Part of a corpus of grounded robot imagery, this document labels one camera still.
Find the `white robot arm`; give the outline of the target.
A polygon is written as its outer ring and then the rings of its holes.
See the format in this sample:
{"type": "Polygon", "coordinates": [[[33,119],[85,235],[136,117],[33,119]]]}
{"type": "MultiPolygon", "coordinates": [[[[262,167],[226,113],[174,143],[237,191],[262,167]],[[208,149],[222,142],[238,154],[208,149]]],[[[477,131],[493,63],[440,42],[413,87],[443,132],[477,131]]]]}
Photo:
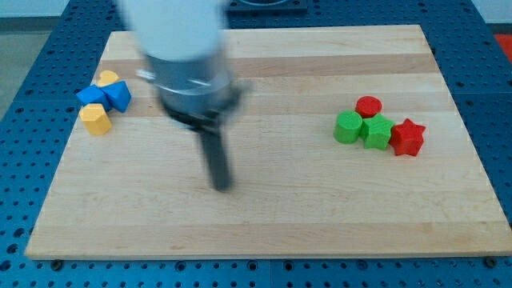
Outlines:
{"type": "Polygon", "coordinates": [[[212,187],[227,191],[233,180],[222,124],[245,88],[234,80],[226,59],[226,2],[115,4],[146,56],[148,67],[140,76],[156,88],[165,112],[198,135],[212,187]]]}

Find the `black pusher rod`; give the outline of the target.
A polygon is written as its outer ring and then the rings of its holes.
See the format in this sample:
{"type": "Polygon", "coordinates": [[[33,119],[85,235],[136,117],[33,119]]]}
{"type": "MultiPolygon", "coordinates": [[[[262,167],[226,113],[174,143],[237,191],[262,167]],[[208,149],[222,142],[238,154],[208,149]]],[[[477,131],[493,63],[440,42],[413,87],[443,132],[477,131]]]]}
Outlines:
{"type": "Polygon", "coordinates": [[[222,134],[218,130],[200,130],[198,135],[212,187],[219,192],[228,191],[232,177],[222,134]]]}

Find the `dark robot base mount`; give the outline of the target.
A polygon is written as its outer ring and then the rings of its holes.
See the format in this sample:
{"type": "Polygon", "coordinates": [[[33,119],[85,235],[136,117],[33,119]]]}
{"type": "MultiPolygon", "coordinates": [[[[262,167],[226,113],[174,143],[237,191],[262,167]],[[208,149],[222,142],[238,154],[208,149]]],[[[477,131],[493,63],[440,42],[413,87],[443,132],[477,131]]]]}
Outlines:
{"type": "Polygon", "coordinates": [[[307,0],[229,0],[227,11],[241,13],[307,12],[307,0]]]}

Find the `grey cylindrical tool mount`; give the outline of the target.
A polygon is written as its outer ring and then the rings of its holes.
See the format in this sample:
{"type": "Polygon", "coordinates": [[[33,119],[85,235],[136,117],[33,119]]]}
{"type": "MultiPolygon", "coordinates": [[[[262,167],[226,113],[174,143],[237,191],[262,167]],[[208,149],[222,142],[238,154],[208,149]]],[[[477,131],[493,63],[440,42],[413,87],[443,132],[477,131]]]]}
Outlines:
{"type": "Polygon", "coordinates": [[[222,50],[188,60],[146,60],[136,75],[155,86],[164,111],[190,130],[220,130],[249,89],[235,80],[222,50]]]}

